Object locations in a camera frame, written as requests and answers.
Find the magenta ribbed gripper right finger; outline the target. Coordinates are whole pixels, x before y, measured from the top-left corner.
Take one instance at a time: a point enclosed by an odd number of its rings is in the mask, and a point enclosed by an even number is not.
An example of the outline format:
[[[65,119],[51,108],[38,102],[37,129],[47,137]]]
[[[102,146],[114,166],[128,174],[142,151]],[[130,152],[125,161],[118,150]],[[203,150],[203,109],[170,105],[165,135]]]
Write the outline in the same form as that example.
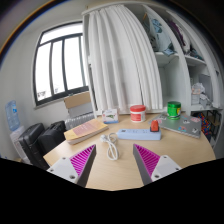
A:
[[[144,185],[181,170],[181,167],[168,155],[159,156],[137,144],[133,145],[133,155]]]

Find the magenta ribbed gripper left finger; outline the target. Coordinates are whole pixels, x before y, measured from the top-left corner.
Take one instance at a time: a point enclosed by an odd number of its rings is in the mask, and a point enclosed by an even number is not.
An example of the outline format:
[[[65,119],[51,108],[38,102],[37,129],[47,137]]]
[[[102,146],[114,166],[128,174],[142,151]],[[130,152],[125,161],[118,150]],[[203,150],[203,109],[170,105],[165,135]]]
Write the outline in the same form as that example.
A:
[[[96,146],[92,145],[70,158],[62,157],[48,169],[48,172],[81,187],[85,187],[95,156]]]

